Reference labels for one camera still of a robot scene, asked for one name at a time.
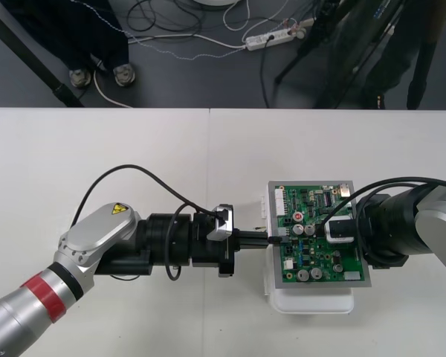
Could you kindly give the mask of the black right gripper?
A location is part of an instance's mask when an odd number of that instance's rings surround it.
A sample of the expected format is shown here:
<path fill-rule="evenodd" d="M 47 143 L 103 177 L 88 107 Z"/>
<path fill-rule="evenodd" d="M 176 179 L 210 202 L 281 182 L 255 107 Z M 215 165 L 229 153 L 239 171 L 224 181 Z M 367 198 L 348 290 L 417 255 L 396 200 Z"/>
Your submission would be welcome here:
<path fill-rule="evenodd" d="M 356 230 L 358 240 L 366 261 L 379 261 L 378 255 L 372 250 L 370 238 L 373 235 L 372 223 L 369 218 L 369 210 L 377 205 L 380 199 L 378 193 L 370 193 L 363 197 L 357 204 Z"/>

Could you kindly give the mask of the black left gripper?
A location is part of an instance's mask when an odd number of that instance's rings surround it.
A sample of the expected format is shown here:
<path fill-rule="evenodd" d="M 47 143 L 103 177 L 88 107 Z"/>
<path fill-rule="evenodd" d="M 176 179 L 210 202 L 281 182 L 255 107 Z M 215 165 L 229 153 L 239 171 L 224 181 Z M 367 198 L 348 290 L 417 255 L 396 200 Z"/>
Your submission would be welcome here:
<path fill-rule="evenodd" d="M 192 223 L 191 262 L 194 267 L 217 268 L 219 277 L 231 277 L 239 248 L 266 248 L 266 232 L 233 231 L 218 227 L 219 221 L 195 213 Z"/>

